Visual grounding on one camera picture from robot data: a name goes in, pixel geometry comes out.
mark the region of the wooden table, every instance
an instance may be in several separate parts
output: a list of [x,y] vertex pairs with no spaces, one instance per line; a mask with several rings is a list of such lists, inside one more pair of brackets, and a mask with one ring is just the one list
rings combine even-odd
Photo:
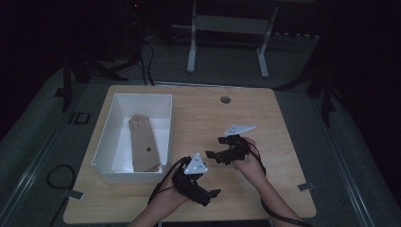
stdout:
[[[129,222],[147,205],[155,184],[106,184],[91,166],[114,93],[173,95],[173,153],[171,164],[197,152],[209,168],[198,183],[206,190],[221,189],[217,198],[203,207],[186,202],[164,221],[206,221],[262,219],[268,215],[260,205],[256,190],[232,165],[216,164],[205,157],[205,150],[221,151],[227,145],[218,137],[232,124],[254,124],[255,130],[242,136],[255,140],[267,177],[299,216],[310,218],[316,208],[305,183],[286,124],[274,92],[262,88],[112,86],[106,96],[95,131],[80,168],[74,190],[84,193],[81,201],[70,200],[64,221],[67,223]],[[222,96],[231,103],[223,104]]]

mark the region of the white table leg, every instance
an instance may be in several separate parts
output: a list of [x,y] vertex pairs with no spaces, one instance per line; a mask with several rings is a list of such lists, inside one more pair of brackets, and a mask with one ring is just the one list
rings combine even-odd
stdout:
[[266,28],[266,32],[264,34],[263,43],[260,47],[256,48],[257,59],[259,60],[260,74],[263,79],[267,79],[269,77],[268,66],[266,65],[266,59],[265,59],[265,51],[266,51],[266,46],[268,45],[269,37],[271,35],[271,30],[273,29],[274,20],[277,15],[277,11],[278,11],[278,7],[275,7],[273,9],[273,13],[270,17],[269,24],[268,24],[268,26]]
[[186,71],[193,73],[195,71],[195,59],[197,57],[197,1],[192,1],[192,26],[191,26],[191,46],[189,48],[188,66]]

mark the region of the metal stand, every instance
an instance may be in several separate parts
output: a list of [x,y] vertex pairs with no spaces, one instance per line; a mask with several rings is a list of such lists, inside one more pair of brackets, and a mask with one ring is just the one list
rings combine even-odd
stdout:
[[265,51],[268,45],[274,20],[277,15],[278,7],[274,7],[269,20],[222,17],[197,14],[197,0],[192,1],[192,26],[191,26],[191,46],[189,48],[188,73],[195,72],[195,60],[197,55],[197,30],[211,30],[221,32],[235,32],[263,35],[262,45],[256,48],[257,58],[259,60],[260,73],[262,78],[269,77],[268,67],[266,65]]

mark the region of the white container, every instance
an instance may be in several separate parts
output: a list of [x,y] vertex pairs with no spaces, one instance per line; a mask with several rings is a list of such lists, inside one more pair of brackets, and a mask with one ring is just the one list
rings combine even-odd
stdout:
[[[172,147],[172,95],[114,94],[92,166],[106,183],[159,183],[169,170]],[[147,115],[153,128],[161,167],[134,172],[129,120]]]

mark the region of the person's arm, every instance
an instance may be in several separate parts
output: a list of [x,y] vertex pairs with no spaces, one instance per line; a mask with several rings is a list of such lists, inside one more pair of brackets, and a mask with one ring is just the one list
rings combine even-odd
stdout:
[[[254,146],[254,140],[245,138],[250,145],[251,151],[257,155],[256,148]],[[300,217],[287,205],[287,203],[277,193],[271,183],[265,176],[259,161],[252,154],[248,154],[244,160],[233,161],[233,164],[241,171],[244,177],[256,188],[262,201],[268,206],[268,208],[275,214],[296,220],[301,220]],[[274,226],[287,227],[295,226],[291,223],[284,222],[282,220],[271,217]]]
[[174,171],[166,178],[158,193],[150,204],[136,217],[128,227],[153,227],[159,221],[170,216],[177,208],[188,201],[188,198],[181,195],[172,187],[171,177]]

